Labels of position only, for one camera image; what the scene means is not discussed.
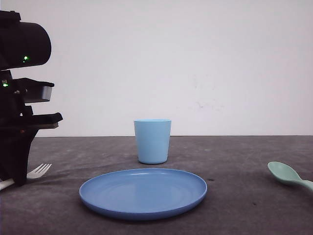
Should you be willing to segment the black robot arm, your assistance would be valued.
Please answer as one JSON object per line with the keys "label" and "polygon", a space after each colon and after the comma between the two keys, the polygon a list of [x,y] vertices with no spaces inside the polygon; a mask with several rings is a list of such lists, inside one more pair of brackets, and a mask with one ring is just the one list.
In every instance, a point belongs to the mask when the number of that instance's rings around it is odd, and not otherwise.
{"label": "black robot arm", "polygon": [[30,103],[49,102],[53,83],[14,79],[11,69],[45,64],[51,55],[48,33],[37,23],[21,21],[15,11],[0,13],[0,188],[22,186],[43,176],[42,164],[28,173],[31,143],[40,129],[54,129],[60,113],[34,115]]}

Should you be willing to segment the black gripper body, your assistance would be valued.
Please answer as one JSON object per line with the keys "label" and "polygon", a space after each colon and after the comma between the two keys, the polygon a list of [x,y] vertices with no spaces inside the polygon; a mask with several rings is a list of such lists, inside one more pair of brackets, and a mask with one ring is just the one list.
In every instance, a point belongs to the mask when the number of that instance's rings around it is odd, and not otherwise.
{"label": "black gripper body", "polygon": [[55,129],[63,120],[61,113],[35,115],[31,103],[24,103],[16,91],[11,72],[0,72],[0,130]]}

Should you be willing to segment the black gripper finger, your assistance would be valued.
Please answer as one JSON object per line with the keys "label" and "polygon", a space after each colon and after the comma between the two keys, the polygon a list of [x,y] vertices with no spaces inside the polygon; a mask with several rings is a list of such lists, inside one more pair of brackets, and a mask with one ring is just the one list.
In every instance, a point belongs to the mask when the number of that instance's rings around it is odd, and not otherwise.
{"label": "black gripper finger", "polygon": [[12,179],[22,186],[26,183],[28,156],[37,129],[1,129],[0,178]]}

